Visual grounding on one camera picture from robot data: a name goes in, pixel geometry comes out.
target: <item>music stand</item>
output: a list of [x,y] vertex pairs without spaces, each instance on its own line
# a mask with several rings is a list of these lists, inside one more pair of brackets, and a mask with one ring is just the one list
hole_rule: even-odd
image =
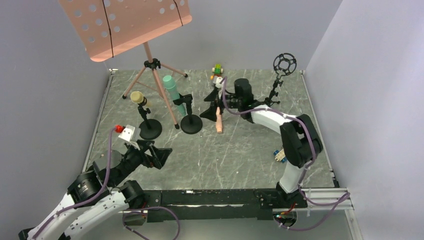
[[152,58],[148,41],[191,22],[188,0],[59,0],[59,3],[84,43],[89,57],[95,62],[144,45],[147,61],[122,97],[126,98],[135,83],[146,86],[138,79],[146,68],[151,68],[157,89],[146,87],[163,98],[177,128],[177,120],[156,67],[163,66],[173,73],[188,75]]

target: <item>white wall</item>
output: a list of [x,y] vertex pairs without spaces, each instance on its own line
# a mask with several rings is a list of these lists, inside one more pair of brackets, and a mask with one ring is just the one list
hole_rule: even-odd
[[344,0],[306,69],[366,240],[424,236],[424,2]]
[[57,0],[0,7],[0,239],[18,238],[81,172],[109,71]]
[[[154,58],[179,69],[208,69],[216,63],[227,69],[271,69],[280,53],[294,54],[305,69],[341,2],[190,0],[192,22],[149,45]],[[138,46],[106,63],[132,70],[145,60]]]

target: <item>gray marble surface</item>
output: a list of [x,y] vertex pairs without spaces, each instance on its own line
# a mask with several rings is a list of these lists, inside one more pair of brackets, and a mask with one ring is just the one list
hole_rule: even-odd
[[[193,113],[199,115],[209,107],[203,102],[212,90],[211,70],[186,70],[188,78],[175,74],[178,91],[181,94],[192,94]],[[97,129],[95,141],[88,166],[100,154],[107,151],[108,133],[116,124],[138,126],[143,120],[138,113],[137,104],[129,99],[122,99],[125,89],[137,75],[137,70],[118,70],[113,77],[104,110]],[[171,74],[167,69],[160,69],[159,76]],[[234,90],[233,82],[238,78],[247,78],[252,85],[256,99],[263,100],[268,96],[275,74],[272,70],[247,69],[227,70],[227,88]],[[147,70],[140,78],[151,87],[155,87],[153,76]],[[277,88],[279,95],[275,99],[281,104],[272,107],[292,114],[308,114],[313,116],[310,102],[298,72],[284,78],[282,87]],[[156,168],[138,167],[128,180],[137,180],[146,190],[175,189],[246,189],[274,188],[284,173],[285,163],[275,162],[273,152],[280,150],[282,141],[279,134],[257,124],[252,124],[227,111],[222,115],[223,133],[217,134],[215,123],[203,119],[202,130],[194,135],[175,129],[165,102],[151,89],[136,84],[132,91],[141,91],[150,101],[149,118],[157,119],[162,124],[162,134],[155,139],[158,148],[172,148],[173,152],[165,166]],[[173,112],[181,121],[182,116],[171,103]],[[115,134],[112,148],[124,153],[123,141]],[[308,171],[305,187],[334,187],[327,158],[321,153],[315,164]]]

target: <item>round black base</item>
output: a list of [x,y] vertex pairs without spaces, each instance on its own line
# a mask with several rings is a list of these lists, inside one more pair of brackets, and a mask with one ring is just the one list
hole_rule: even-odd
[[162,133],[162,125],[156,119],[148,119],[148,123],[151,126],[151,129],[147,128],[146,121],[143,121],[140,126],[138,126],[140,131],[140,137],[145,140],[153,140],[159,137]]
[[181,130],[186,134],[197,134],[203,127],[202,119],[199,116],[191,115],[193,123],[190,124],[189,116],[185,116],[181,120]]

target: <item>beige microphone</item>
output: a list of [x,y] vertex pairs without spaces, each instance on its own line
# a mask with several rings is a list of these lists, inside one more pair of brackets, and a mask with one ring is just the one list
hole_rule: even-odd
[[129,96],[131,101],[135,104],[140,104],[142,106],[150,107],[150,101],[147,101],[147,98],[143,95],[141,91],[133,91]]

